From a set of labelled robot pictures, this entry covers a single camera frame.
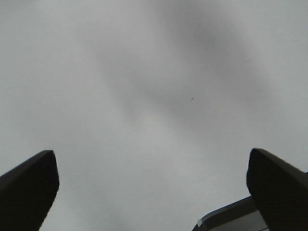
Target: black structure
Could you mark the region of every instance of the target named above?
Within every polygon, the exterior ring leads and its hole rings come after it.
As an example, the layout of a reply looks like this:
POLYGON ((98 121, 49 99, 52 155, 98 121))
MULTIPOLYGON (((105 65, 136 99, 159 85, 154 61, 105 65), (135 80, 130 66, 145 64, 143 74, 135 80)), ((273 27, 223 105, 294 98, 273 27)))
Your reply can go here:
POLYGON ((251 197, 215 210, 192 231, 308 231, 308 175, 264 149, 250 153, 251 197))
POLYGON ((42 151, 0 177, 0 230, 38 231, 59 188, 53 151, 42 151))

